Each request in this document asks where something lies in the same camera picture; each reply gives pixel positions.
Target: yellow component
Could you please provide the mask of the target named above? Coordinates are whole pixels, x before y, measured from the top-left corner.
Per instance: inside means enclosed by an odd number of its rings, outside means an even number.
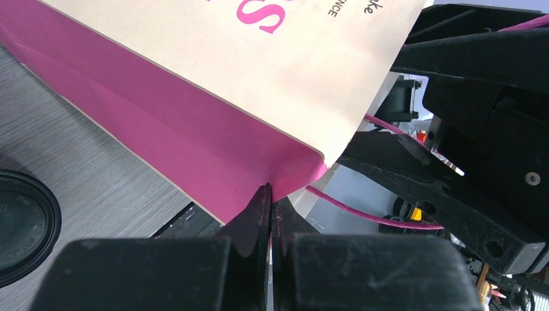
[[[484,281],[484,284],[482,285],[480,292],[478,295],[480,296],[480,302],[484,305],[487,305],[489,302],[488,296],[490,296],[492,292],[492,287],[487,281]]]
[[[412,220],[421,220],[421,209],[414,207],[414,211],[412,212],[412,216],[410,217]]]

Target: orange component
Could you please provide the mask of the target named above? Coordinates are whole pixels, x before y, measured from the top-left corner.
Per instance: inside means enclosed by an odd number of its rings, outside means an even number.
[[[425,142],[425,140],[427,139],[427,133],[421,131],[420,133],[418,133],[418,139]]]

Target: black plastic part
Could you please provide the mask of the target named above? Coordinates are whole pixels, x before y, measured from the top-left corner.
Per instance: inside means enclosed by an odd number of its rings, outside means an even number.
[[[260,187],[213,238],[84,240],[57,257],[31,311],[481,310],[463,260],[442,239],[322,236]]]
[[[44,184],[0,170],[0,288],[36,269],[51,253],[60,229],[59,203]]]
[[[440,238],[298,235],[289,256],[283,310],[483,310],[463,258]]]
[[[543,16],[540,11],[478,5],[433,5],[421,12],[406,44],[495,32]]]
[[[463,12],[457,14],[456,8]],[[549,28],[496,32],[542,15],[467,5],[425,9],[391,71],[549,93],[545,82]]]
[[[195,203],[189,203],[166,222],[151,238],[212,236],[223,226]]]
[[[242,310],[223,307],[225,291],[238,291],[227,271],[234,255],[228,238],[73,242],[56,257],[30,309]]]
[[[465,172],[470,184],[549,241],[545,222],[549,217],[545,208],[549,183],[544,179],[549,176],[549,122],[546,120],[549,117],[549,97],[525,91],[511,96],[503,89],[494,98],[500,99],[484,103],[484,106],[491,107],[489,113],[483,115],[483,119],[480,115],[474,119],[482,123],[482,131],[474,136],[463,134],[463,129],[472,128],[467,126],[470,122],[442,113],[444,131],[432,129],[438,139],[436,147]],[[467,110],[469,101],[449,102],[449,106]],[[542,176],[539,184],[531,185],[526,181],[530,172]],[[539,271],[545,266],[549,260],[548,245],[543,253],[543,258],[526,272]]]
[[[463,136],[477,140],[502,89],[503,86],[488,82],[432,78],[423,96],[423,106]]]
[[[416,87],[416,82],[415,80],[404,80],[403,76],[399,76],[399,79],[375,113],[375,117],[388,123],[410,122],[414,119],[415,111],[411,111],[410,105],[412,102],[412,89]]]
[[[261,186],[248,206],[215,235],[230,238],[239,255],[229,262],[227,269],[239,279],[241,293],[227,296],[226,310],[265,310],[267,307],[271,196],[271,186]]]
[[[525,272],[545,247],[540,236],[408,135],[356,133],[337,162],[417,202],[499,273]]]
[[[292,310],[295,284],[294,265],[289,248],[294,239],[303,234],[320,233],[299,215],[288,198],[273,204],[271,238],[273,240],[273,305],[275,310]]]

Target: kraft paper bag panel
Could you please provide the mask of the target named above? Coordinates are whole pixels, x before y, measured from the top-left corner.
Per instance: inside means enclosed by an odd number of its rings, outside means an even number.
[[[228,222],[334,164],[425,2],[2,0],[0,42]]]

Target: pink rope handle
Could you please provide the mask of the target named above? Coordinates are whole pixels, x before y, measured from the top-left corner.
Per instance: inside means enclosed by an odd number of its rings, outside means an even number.
[[[405,134],[405,135],[408,135],[410,136],[411,138],[415,139],[420,145],[422,145],[423,147],[425,147],[425,143],[421,140],[419,140],[417,137],[414,137],[414,136],[411,136],[407,133],[405,133],[403,130],[397,128],[396,126],[392,125],[392,124],[389,124],[381,119],[378,119],[376,117],[373,117],[371,115],[365,115],[364,116],[364,120],[368,120],[372,123],[374,123],[375,125],[378,125],[378,126],[381,126],[382,128],[386,129],[386,130],[390,130],[391,132],[395,133],[395,134]]]
[[[355,216],[364,218],[364,219],[369,220],[371,222],[377,222],[378,224],[390,225],[392,227],[403,228],[403,229],[417,229],[417,230],[441,230],[441,229],[444,229],[444,227],[442,227],[441,225],[417,224],[417,223],[412,223],[412,222],[398,222],[396,220],[390,220],[390,219],[377,217],[377,216],[374,216],[374,215],[371,215],[371,214],[368,214],[368,213],[364,213],[362,211],[358,211],[358,210],[356,210],[352,207],[349,207],[349,206],[341,203],[340,201],[332,198],[331,196],[328,196],[327,194],[323,193],[322,191],[320,191],[320,190],[318,190],[318,189],[316,189],[312,186],[307,186],[307,187],[305,187],[305,189],[307,191],[309,191],[310,193],[318,196],[319,198],[322,198],[322,199],[334,204],[335,206],[339,207],[343,211],[346,211],[347,213],[350,213],[350,214],[353,214]]]
[[[498,32],[500,32],[500,31],[514,31],[514,30],[533,29],[533,28],[538,28],[538,27],[545,26],[545,25],[549,25],[549,14],[544,15],[544,16],[540,16],[538,18],[534,18],[531,21],[525,21],[524,23],[520,23],[520,24],[515,25],[515,26],[500,29],[500,30],[498,30]]]

